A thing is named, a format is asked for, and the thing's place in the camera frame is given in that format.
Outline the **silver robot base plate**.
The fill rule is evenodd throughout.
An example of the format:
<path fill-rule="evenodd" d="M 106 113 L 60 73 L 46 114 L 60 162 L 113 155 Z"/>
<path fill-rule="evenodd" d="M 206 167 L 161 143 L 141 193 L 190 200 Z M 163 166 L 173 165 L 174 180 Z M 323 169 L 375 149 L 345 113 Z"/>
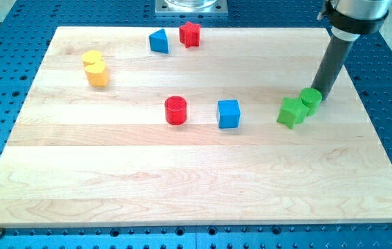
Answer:
<path fill-rule="evenodd" d="M 153 0 L 156 16 L 228 14 L 227 0 Z"/>

